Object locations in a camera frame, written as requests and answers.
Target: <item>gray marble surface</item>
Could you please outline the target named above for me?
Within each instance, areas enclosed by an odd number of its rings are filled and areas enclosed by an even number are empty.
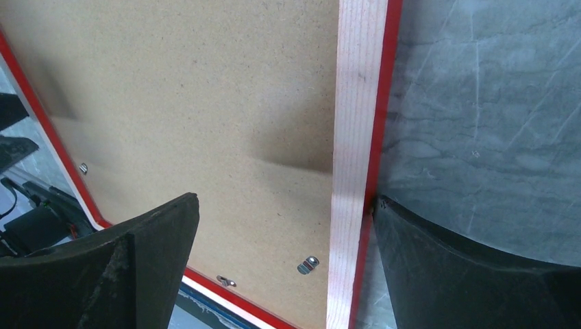
[[[581,265],[580,77],[577,0],[404,0],[380,192],[491,247]],[[386,292],[367,264],[362,305]],[[359,328],[395,327],[383,298]]]

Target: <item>screw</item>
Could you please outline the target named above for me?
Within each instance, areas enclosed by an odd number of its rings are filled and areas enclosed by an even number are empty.
[[[79,166],[79,169],[81,170],[81,172],[83,173],[83,175],[87,174],[87,171],[89,171],[89,167],[87,167],[86,163],[81,163],[81,165]]]

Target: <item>wooden board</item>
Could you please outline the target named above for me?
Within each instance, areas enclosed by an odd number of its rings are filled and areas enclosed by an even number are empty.
[[[186,191],[188,265],[325,325],[337,4],[4,1],[0,23],[101,214]],[[297,265],[313,255],[307,276]]]
[[[69,187],[72,189],[73,195],[77,196],[77,200],[80,202],[81,207],[88,215],[88,220],[96,229],[111,226],[111,223],[105,221],[99,214],[94,201],[82,181],[81,175],[76,169],[70,156],[67,154],[62,141],[58,137],[47,113],[34,93],[34,90],[22,71],[20,64],[14,57],[12,49],[3,33],[0,33],[0,53],[0,69],[6,74],[6,77],[14,87],[16,94],[23,102],[23,105],[32,118],[33,123],[36,125],[41,138],[45,140],[45,147],[53,154],[62,175],[69,183]],[[222,305],[234,314],[259,328],[294,328],[284,320],[276,317],[276,315],[273,315],[267,310],[245,300],[243,297],[233,293],[231,290],[224,289],[220,284],[216,283],[216,281],[211,280],[188,267],[182,277],[182,282],[194,288],[194,290],[203,293],[206,297],[209,297],[217,304]]]
[[[341,0],[327,328],[352,328],[391,87],[402,0]]]

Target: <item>metal clip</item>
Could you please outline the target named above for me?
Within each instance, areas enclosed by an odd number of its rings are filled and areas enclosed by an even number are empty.
[[[317,267],[318,264],[319,260],[317,259],[317,257],[309,256],[307,257],[307,259],[305,259],[305,261],[303,261],[301,264],[299,264],[299,266],[297,266],[297,269],[299,270],[300,274],[306,275],[312,272],[312,270],[315,267]]]
[[[223,276],[217,276],[216,279],[225,287],[231,286],[235,287],[236,283],[228,278],[224,278]]]
[[[79,170],[83,173],[83,175],[86,175],[87,171],[89,171],[89,167],[87,166],[86,163],[81,163],[81,165],[79,166]]]

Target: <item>particleboard panel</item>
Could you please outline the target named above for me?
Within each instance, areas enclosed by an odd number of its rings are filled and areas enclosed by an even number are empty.
[[[235,280],[235,292],[299,327],[325,326],[337,1],[8,0],[0,10],[108,221],[196,192],[189,266]],[[303,276],[309,255],[321,265]]]

